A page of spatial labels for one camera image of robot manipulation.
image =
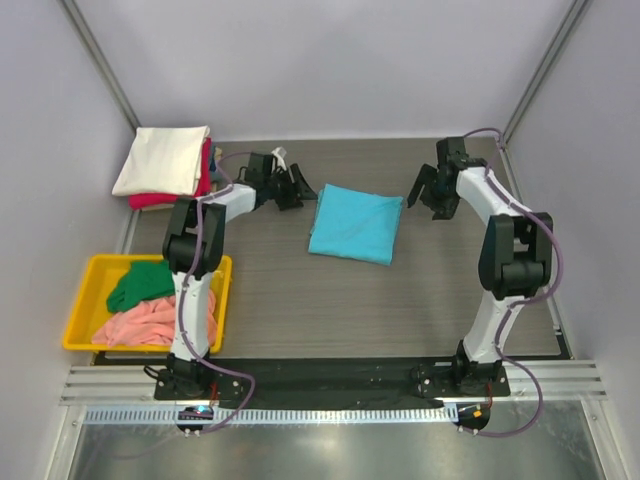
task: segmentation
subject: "white wall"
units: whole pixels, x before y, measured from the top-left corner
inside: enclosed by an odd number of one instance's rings
[[[132,134],[56,2],[5,2],[0,31],[0,478],[28,480],[59,425],[82,269],[122,230],[110,187]]]
[[[596,360],[640,463],[640,3],[593,2],[510,147],[566,258],[572,347]]]
[[[77,0],[140,122],[219,140],[504,125],[570,0]]]

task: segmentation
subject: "pink towel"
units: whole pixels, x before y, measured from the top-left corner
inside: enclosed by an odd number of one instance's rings
[[[202,144],[202,155],[200,162],[200,180],[194,194],[201,197],[211,191],[211,179],[209,177],[209,156],[211,153],[211,139],[207,137]],[[161,205],[163,203],[175,203],[178,195],[169,193],[139,193],[129,197],[129,206],[132,210],[140,210],[151,205]]]
[[[209,345],[216,339],[218,324],[213,318],[216,297],[209,290]],[[98,330],[91,343],[99,345],[171,345],[176,321],[176,297],[140,302],[122,313],[116,313]]]

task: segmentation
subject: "stack of folded clothes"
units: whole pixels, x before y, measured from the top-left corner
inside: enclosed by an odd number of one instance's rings
[[[128,196],[131,208],[140,210],[208,194],[220,154],[208,135],[209,127],[138,128],[113,195]]]

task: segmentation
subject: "red cloth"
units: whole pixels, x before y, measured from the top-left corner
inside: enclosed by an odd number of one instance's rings
[[[202,162],[200,168],[200,181],[194,196],[200,197],[211,191],[211,180],[209,177],[209,155],[211,153],[211,139],[206,138],[202,144]],[[163,203],[175,203],[178,195],[170,193],[139,193],[129,197],[129,206],[132,210],[140,210],[151,205],[161,205]]]

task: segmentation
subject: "green cloth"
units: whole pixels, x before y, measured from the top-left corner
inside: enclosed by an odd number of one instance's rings
[[[129,272],[120,279],[107,298],[107,310],[111,313],[126,312],[143,300],[168,297],[175,293],[167,262],[132,262]]]

